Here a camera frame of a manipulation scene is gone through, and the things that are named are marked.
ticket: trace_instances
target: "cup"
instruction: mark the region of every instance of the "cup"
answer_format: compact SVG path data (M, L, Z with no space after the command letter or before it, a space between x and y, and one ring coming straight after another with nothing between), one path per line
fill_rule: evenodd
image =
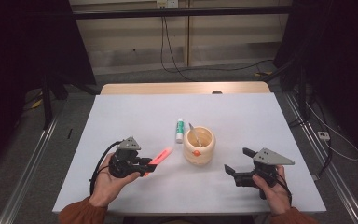
M196 132L202 147L197 142ZM184 150L185 158L195 165L204 165L208 163L214 152L214 146L216 145L216 139L213 133L205 127L194 127L194 130L188 130L184 136Z

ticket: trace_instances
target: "gray floor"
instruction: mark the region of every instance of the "gray floor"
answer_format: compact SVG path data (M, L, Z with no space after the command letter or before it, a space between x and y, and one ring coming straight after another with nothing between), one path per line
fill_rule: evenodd
M215 65L208 68L235 68L244 67L249 64ZM272 71L275 68L269 63L258 65L261 71ZM258 80L253 75L257 67L236 71L217 70L194 70L183 72L187 78L197 81L241 81ZM186 81L177 73L168 73L164 70L140 71L135 73L123 73L114 75L96 76L100 89L105 83L123 82L174 82ZM295 112L290 107L286 93L281 92L278 80L269 83L272 91L275 92L277 100L282 108L288 122L296 119ZM21 199L21 206L14 211L14 218L8 223L57 223L57 216L51 212L55 200L61 189L62 181L65 178L77 144L81 137L88 114L92 108L94 97L68 86L69 98L62 102L53 100L55 114L62 109L57 125L47 144L44 154L41 156L39 165L27 188L26 194ZM328 106L323 106L331 127L338 130L334 117L329 115ZM321 127L314 116L310 119L310 125L317 131ZM42 134L43 128L43 106L34 110L25 111L21 115L20 123L12 135L6 150L0 157L0 216L5 208L10 195L16 187L21 174L27 166L28 160L33 155L34 149ZM300 148L300 151L310 169L315 174L321 168L321 163L316 156L308 137L304 134L302 126L292 128L292 133ZM355 157L352 147L335 134L332 135L333 147ZM358 161L348 161L337 155L334 156L333 164L341 174L344 183L358 202ZM327 212L313 214L320 223L358 223L353 221L347 206L337 193L334 182L327 174L315 182L320 191ZM110 217L107 223L120 221L120 217ZM211 223L225 223L224 219L216 218Z

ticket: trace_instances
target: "white table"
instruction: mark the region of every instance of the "white table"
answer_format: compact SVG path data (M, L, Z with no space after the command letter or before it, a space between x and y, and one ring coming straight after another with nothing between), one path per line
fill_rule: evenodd
M210 128L216 137L212 161L190 164L175 144L175 126L183 118ZM269 211L258 189L235 186L224 164L237 172L254 168L242 148L267 147L296 162L285 166L293 206L303 212L325 211L310 172L273 93L100 95L95 99L79 146L53 208L89 195L89 179L105 149L133 136L139 156L154 158L163 148L174 152L148 177L126 186L108 211L121 216L248 215Z

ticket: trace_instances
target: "human hand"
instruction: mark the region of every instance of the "human hand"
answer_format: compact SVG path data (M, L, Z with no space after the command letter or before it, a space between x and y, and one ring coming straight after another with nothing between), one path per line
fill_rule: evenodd
M284 168L281 165L277 165L278 179L285 183L284 179ZM271 214L277 216L283 214L290 210L289 197L287 195L286 189L281 185L276 184L274 187L270 187L267 182L260 177L259 175L253 175L252 179L261 188L266 194L267 202L269 208L271 209Z
M127 175L124 178L116 178L109 173L109 161L113 153L107 154L103 164L100 166L101 172L95 181L94 192L89 197L89 203L94 207L106 207L110 204L121 192L121 190L138 178L141 174L139 172Z

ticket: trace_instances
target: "sleeve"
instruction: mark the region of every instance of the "sleeve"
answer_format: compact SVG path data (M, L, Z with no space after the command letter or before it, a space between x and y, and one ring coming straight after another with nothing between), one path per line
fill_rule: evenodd
M292 207L286 213L272 216L270 224L318 224L318 221Z
M81 202L71 203L59 214L61 224L103 224L107 207L94 207L89 197Z

